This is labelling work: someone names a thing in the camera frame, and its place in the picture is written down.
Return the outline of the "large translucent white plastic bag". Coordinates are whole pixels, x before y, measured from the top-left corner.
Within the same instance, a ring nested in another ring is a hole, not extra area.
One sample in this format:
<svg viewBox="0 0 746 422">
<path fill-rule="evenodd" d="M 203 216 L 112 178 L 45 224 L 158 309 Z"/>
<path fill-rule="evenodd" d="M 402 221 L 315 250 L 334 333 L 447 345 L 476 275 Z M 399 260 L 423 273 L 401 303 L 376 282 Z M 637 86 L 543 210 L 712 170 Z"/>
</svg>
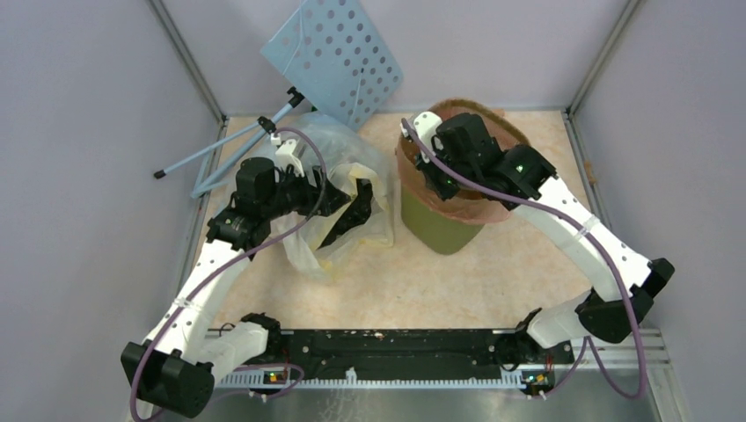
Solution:
<svg viewBox="0 0 746 422">
<path fill-rule="evenodd" d="M 390 160 L 330 116 L 307 113 L 277 129 L 234 176 L 227 208 L 236 250 L 276 230 L 298 272 L 326 277 L 361 244 L 393 244 Z"/>
</svg>

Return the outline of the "green mesh trash bin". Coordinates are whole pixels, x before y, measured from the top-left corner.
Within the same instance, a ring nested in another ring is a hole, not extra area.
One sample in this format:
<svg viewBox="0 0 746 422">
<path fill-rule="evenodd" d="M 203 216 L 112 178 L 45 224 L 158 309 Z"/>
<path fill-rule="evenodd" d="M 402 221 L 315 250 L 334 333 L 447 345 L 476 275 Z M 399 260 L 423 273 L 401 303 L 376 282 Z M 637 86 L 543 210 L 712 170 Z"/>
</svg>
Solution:
<svg viewBox="0 0 746 422">
<path fill-rule="evenodd" d="M 402 222 L 409 231 L 429 249 L 442 255 L 451 255 L 463 249 L 486 224 L 472 225 L 435 215 L 402 192 Z"/>
</svg>

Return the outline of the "red translucent trash bag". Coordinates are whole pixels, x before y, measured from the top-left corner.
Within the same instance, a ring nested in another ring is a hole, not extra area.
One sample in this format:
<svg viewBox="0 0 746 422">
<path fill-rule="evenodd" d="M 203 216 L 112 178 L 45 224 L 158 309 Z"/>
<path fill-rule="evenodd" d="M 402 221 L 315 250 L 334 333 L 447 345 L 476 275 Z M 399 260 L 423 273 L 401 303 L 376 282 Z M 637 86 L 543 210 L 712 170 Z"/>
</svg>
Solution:
<svg viewBox="0 0 746 422">
<path fill-rule="evenodd" d="M 505 119 L 502 110 L 495 111 L 468 98 L 444 99 L 430 106 L 429 111 L 442 120 L 460 113 L 477 114 L 503 150 L 519 144 L 530 144 L 525 134 Z M 426 188 L 423 174 L 415 168 L 418 152 L 416 145 L 408 142 L 404 136 L 399 137 L 395 155 L 402 192 L 414 197 L 416 203 L 435 215 L 465 224 L 498 223 L 509 217 L 509 211 L 500 202 L 487 200 L 475 191 L 461 191 L 455 197 L 442 201 L 435 192 Z"/>
</svg>

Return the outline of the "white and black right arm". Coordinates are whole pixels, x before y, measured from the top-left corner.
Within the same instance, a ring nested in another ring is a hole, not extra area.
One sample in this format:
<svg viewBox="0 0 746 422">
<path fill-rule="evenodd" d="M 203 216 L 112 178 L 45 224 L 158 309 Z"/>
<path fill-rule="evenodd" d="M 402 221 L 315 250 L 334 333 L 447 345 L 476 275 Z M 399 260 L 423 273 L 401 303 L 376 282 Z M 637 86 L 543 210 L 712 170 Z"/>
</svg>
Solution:
<svg viewBox="0 0 746 422">
<path fill-rule="evenodd" d="M 640 323 L 675 268 L 625 245 L 570 192 L 557 169 L 525 143 L 502 147 L 476 113 L 415 121 L 419 170 L 440 200 L 480 193 L 544 234 L 589 279 L 589 291 L 533 311 L 517 327 L 518 355 L 541 361 L 562 342 L 640 339 Z"/>
</svg>

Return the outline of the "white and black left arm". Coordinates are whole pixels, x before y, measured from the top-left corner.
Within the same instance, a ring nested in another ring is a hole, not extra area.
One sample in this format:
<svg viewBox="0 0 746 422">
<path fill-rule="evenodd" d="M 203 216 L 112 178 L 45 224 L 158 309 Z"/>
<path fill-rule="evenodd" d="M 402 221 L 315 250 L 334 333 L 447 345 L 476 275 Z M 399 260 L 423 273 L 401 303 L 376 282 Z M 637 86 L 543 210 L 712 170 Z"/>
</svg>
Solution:
<svg viewBox="0 0 746 422">
<path fill-rule="evenodd" d="M 163 319 L 141 343 L 128 343 L 121 363 L 130 383 L 129 410 L 138 404 L 193 418 L 215 386 L 246 361 L 277 360 L 282 340 L 267 323 L 240 322 L 220 338 L 208 329 L 237 277 L 254 257 L 301 229 L 312 217 L 329 216 L 351 202 L 327 177 L 324 164 L 303 171 L 272 159 L 246 159 L 230 202 L 208 222 L 201 254 Z"/>
</svg>

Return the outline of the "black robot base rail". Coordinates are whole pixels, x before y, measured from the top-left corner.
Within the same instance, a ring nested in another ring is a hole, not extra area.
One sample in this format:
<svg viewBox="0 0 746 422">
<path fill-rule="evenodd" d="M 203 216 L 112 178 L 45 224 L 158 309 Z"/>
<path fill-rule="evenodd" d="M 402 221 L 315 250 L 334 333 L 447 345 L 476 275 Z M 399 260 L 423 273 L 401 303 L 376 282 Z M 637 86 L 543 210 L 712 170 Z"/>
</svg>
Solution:
<svg viewBox="0 0 746 422">
<path fill-rule="evenodd" d="M 511 330 L 348 329 L 283 330 L 278 320 L 250 313 L 269 333 L 267 349 L 249 365 L 288 365 L 290 377 L 305 382 L 450 382 L 498 380 L 526 367 L 552 370 L 572 364 L 573 347 L 564 341 L 544 349 Z"/>
</svg>

